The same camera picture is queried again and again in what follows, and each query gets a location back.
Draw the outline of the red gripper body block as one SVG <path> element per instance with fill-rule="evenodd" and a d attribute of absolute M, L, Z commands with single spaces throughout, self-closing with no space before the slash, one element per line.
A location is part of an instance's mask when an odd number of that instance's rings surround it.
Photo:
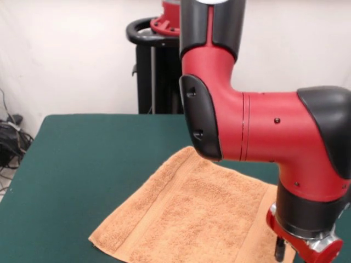
<path fill-rule="evenodd" d="M 332 262 L 344 244 L 335 234 L 335 227 L 318 234 L 316 238 L 304 238 L 287 232 L 277 221 L 275 204 L 269 208 L 266 221 L 273 232 L 283 238 L 285 244 L 289 244 L 305 262 Z"/>

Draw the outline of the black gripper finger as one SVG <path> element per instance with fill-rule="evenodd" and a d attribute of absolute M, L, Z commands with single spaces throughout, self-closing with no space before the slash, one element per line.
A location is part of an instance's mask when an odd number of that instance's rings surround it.
<path fill-rule="evenodd" d="M 285 258 L 286 244 L 283 238 L 277 236 L 275 245 L 275 260 L 276 262 L 283 262 Z"/>

